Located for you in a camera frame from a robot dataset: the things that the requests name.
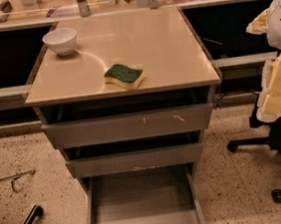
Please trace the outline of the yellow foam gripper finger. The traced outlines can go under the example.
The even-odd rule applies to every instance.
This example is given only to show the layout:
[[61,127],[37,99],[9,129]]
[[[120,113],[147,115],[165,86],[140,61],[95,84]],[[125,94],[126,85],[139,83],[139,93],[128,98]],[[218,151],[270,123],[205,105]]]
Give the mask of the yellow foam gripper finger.
[[266,61],[262,73],[256,117],[263,122],[274,122],[281,116],[281,54],[274,61]]
[[266,34],[268,30],[267,16],[267,11],[262,11],[247,25],[246,32],[254,35]]

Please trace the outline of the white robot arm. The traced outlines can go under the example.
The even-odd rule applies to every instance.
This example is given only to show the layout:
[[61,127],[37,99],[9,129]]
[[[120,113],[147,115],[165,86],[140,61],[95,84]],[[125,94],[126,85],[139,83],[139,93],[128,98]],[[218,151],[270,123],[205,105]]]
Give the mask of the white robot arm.
[[262,70],[262,92],[257,100],[258,120],[274,122],[281,116],[281,0],[273,0],[270,7],[255,18],[247,33],[267,35],[271,47],[280,50],[274,61],[266,61]]

